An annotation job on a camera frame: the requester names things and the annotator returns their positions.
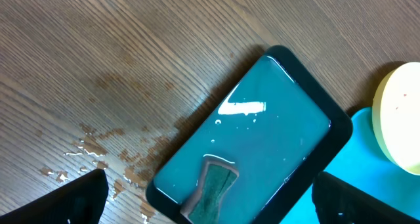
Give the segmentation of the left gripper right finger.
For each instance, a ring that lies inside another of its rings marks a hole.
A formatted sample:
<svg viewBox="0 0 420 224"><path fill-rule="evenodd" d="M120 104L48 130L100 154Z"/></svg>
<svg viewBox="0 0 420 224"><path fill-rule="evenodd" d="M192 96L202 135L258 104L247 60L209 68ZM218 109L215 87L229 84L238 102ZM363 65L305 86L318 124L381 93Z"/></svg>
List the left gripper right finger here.
<svg viewBox="0 0 420 224"><path fill-rule="evenodd" d="M418 219L324 171L313 180L312 202L321 224L419 224Z"/></svg>

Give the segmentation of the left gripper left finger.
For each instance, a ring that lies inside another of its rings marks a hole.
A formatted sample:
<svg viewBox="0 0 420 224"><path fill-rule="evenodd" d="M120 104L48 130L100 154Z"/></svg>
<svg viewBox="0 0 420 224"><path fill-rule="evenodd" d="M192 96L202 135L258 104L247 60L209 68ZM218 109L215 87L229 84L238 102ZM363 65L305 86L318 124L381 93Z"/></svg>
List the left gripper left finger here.
<svg viewBox="0 0 420 224"><path fill-rule="evenodd" d="M97 224L104 211L108 191L105 171L95 169L21 208L2 215L1 222Z"/></svg>

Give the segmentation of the yellow plate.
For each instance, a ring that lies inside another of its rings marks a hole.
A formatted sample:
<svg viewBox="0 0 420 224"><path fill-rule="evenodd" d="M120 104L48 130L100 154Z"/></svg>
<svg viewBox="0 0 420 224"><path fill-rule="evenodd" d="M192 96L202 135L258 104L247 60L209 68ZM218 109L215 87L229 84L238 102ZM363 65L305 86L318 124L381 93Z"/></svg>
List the yellow plate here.
<svg viewBox="0 0 420 224"><path fill-rule="evenodd" d="M419 63L408 62L380 82L372 105L375 138L395 165L419 175Z"/></svg>

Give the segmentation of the green orange sponge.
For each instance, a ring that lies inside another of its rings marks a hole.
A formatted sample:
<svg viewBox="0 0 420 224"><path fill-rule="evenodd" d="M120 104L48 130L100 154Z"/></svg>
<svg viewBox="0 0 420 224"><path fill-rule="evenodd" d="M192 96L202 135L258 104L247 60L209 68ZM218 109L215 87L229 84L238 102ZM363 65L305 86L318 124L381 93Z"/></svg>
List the green orange sponge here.
<svg viewBox="0 0 420 224"><path fill-rule="evenodd" d="M183 203L180 214L193 224L219 222L225 194L239 177L239 171L230 163L206 157L195 191Z"/></svg>

